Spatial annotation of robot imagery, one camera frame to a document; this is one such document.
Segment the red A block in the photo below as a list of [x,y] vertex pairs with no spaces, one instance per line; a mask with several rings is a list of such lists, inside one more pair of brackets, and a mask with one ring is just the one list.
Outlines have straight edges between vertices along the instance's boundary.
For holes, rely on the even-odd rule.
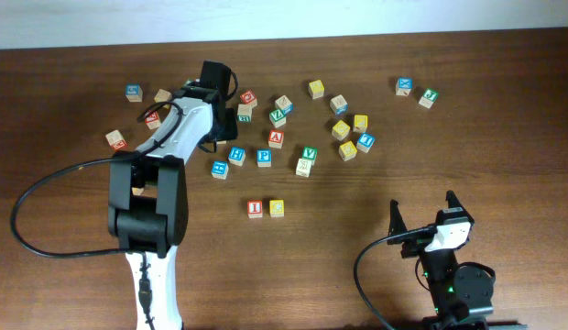
[[268,135],[268,146],[273,149],[281,149],[284,141],[284,133],[278,130],[270,130]]

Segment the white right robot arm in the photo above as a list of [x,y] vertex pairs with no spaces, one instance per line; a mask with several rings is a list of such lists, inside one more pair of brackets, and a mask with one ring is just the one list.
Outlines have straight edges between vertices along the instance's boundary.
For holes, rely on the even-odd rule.
[[446,193],[447,207],[435,221],[408,230],[399,203],[390,202],[388,234],[391,245],[400,245],[404,259],[415,258],[424,270],[436,315],[426,317],[426,329],[487,329],[486,317],[494,312],[491,298],[496,273],[476,262],[457,261],[455,252],[469,242],[474,218],[455,193]]

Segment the blue top block far left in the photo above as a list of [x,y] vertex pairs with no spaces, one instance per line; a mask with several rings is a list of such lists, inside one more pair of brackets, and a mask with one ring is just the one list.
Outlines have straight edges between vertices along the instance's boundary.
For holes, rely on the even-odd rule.
[[125,88],[125,96],[129,102],[142,102],[143,90],[138,84],[128,84]]

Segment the yellow c block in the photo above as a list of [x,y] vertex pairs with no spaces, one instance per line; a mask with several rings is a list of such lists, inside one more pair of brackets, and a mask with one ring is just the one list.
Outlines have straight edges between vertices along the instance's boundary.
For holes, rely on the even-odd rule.
[[269,214],[271,217],[283,217],[285,215],[285,204],[283,200],[269,201]]
[[339,154],[343,161],[348,161],[356,156],[357,148],[352,141],[347,141],[339,146]]

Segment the blue H block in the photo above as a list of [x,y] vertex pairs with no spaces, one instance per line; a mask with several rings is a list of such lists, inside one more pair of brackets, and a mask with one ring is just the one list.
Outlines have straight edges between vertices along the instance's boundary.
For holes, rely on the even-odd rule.
[[236,166],[242,166],[246,159],[246,151],[243,148],[232,147],[229,155],[228,161]]

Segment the green Z block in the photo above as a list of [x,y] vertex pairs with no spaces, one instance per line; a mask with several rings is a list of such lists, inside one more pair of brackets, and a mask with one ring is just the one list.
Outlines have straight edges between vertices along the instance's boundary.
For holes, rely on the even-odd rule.
[[274,128],[279,128],[286,124],[286,115],[282,110],[275,109],[269,113],[269,120]]

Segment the green J block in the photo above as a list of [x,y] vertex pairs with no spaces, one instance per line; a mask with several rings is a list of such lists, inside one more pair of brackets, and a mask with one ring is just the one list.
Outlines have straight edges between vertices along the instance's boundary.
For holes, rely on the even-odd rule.
[[432,105],[436,102],[439,93],[434,91],[433,89],[426,89],[419,100],[419,105],[430,109]]

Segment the red G block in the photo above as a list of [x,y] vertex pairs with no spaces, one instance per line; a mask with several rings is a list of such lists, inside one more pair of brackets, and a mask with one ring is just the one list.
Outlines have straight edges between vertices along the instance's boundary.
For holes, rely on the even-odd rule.
[[251,90],[241,93],[240,100],[244,105],[248,105],[251,108],[257,106],[257,97]]

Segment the red I block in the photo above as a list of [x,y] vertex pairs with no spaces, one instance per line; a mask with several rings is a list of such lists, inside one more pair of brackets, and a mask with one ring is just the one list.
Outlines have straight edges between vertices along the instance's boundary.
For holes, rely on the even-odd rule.
[[263,216],[263,204],[259,200],[247,202],[247,215],[249,218],[261,218]]

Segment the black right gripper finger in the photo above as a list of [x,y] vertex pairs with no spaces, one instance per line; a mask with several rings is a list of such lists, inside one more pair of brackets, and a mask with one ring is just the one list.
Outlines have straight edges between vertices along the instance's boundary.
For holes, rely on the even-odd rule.
[[449,190],[446,192],[445,201],[448,204],[449,208],[460,208],[461,212],[469,219],[469,222],[473,225],[475,223],[475,219],[469,214],[469,212],[463,207],[457,196],[455,195],[454,191]]
[[399,211],[399,202],[392,199],[390,201],[390,222],[388,227],[388,236],[392,239],[388,240],[389,245],[397,245],[402,242],[399,235],[407,232],[407,227],[404,223],[402,215]]

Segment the blue block near gripper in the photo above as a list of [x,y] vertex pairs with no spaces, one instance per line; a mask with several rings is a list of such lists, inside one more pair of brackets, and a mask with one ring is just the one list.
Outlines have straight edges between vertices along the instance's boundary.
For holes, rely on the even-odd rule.
[[215,179],[225,180],[228,176],[229,166],[225,161],[215,161],[213,163],[211,174]]

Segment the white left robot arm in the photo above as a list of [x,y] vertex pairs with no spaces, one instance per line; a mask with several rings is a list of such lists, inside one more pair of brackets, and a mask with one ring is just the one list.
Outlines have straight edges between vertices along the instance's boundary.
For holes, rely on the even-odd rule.
[[161,127],[110,166],[108,230],[132,271],[137,328],[181,329],[176,256],[189,211],[185,164],[195,149],[214,153],[236,139],[235,111],[226,103],[238,87],[225,64],[207,60],[201,76],[174,92]]

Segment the wooden block red side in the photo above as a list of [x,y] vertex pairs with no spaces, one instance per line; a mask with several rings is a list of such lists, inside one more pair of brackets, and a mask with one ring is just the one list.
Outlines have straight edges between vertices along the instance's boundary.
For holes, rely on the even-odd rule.
[[105,138],[109,146],[113,150],[123,149],[127,146],[127,143],[119,130],[114,130],[112,132],[107,133],[105,135]]

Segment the green V block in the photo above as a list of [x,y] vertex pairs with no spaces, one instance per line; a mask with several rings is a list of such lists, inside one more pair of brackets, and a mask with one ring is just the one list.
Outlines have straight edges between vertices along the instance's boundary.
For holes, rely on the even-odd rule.
[[318,155],[318,149],[317,148],[313,148],[313,147],[304,147],[301,157],[304,160],[308,160],[312,165],[315,164],[315,161],[317,159],[317,155]]

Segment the yellow M block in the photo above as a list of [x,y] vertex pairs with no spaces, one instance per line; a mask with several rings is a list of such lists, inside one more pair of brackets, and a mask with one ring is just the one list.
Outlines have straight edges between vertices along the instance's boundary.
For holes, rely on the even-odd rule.
[[309,82],[309,93],[312,100],[324,97],[324,85],[321,80]]

